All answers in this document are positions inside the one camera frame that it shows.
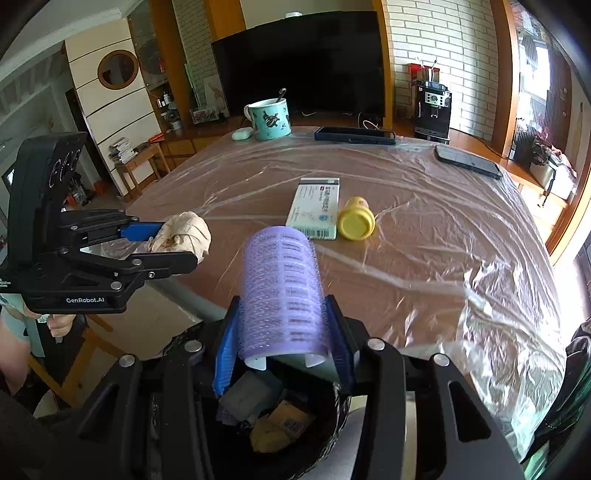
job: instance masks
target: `white brick wall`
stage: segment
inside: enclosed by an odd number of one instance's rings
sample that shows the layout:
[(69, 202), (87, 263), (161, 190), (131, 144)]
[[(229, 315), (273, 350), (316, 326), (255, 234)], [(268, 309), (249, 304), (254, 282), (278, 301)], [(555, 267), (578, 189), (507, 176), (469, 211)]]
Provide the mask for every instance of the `white brick wall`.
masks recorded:
[(498, 88), (496, 32), (489, 0), (385, 0), (392, 31), (396, 110), (410, 112), (410, 63), (437, 59), (452, 92), (450, 126), (490, 140)]
[(203, 0), (173, 0), (173, 7), (196, 93), (205, 105), (203, 79), (218, 72)]

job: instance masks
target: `yellow cap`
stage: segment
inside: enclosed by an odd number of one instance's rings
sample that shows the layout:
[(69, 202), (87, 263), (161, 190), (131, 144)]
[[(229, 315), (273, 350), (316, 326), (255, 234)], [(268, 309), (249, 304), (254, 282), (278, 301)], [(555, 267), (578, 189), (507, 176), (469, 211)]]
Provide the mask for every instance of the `yellow cap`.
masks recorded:
[(348, 208), (340, 213), (337, 228), (349, 240), (363, 240), (374, 231), (375, 218), (369, 209)]

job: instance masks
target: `smartphone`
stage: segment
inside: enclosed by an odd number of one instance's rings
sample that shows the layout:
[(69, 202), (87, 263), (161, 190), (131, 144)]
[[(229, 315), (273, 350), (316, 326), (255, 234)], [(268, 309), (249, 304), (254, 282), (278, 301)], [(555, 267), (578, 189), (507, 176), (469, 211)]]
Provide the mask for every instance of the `smartphone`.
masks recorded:
[(503, 178), (503, 174), (498, 165), (491, 160), (485, 159), (484, 157), (479, 157), (478, 155), (473, 155), (461, 150), (455, 150), (454, 148), (450, 147), (444, 147), (442, 145), (436, 146), (435, 152), (439, 160), (444, 163), (466, 168), (497, 180)]
[(351, 127), (320, 127), (314, 132), (314, 139), (355, 144), (396, 144), (396, 134), (392, 131)]

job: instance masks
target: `black tv screen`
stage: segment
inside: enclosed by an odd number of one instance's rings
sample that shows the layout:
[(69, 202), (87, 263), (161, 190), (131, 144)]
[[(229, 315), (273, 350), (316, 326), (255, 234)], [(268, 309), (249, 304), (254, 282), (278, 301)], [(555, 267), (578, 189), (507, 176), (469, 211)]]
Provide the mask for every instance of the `black tv screen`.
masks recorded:
[(285, 87), (292, 113), (384, 116), (382, 45), (373, 11), (286, 18), (212, 46), (231, 115)]

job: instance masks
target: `teal mug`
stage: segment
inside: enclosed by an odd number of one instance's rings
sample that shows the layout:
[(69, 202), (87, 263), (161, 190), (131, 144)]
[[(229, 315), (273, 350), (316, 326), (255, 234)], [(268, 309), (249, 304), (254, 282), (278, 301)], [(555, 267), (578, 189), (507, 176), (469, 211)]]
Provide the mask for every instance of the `teal mug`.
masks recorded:
[(257, 140), (273, 140), (291, 133), (290, 114), (284, 98), (251, 103), (244, 107), (244, 116), (252, 123)]

